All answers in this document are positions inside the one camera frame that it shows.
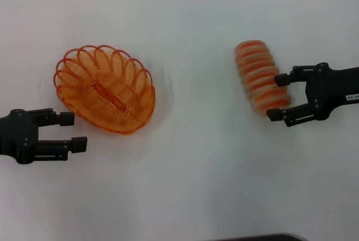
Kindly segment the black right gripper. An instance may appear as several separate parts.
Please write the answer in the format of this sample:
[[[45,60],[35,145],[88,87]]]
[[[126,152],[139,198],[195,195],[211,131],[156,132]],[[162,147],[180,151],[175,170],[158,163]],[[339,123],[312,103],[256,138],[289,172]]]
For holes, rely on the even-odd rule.
[[[287,127],[314,120],[323,121],[343,105],[358,103],[358,68],[334,70],[328,63],[313,66],[293,66],[289,74],[274,77],[277,86],[306,82],[308,103],[287,109],[269,109],[272,122],[284,121]]]

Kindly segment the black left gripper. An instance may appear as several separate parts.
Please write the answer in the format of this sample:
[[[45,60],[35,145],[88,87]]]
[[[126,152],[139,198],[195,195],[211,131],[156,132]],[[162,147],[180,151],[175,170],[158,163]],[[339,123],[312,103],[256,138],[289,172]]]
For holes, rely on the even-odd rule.
[[[33,161],[67,161],[68,153],[85,152],[87,137],[70,140],[38,141],[38,127],[60,125],[73,126],[75,114],[60,112],[52,108],[25,111],[15,109],[1,118],[1,155],[14,158],[19,164]]]

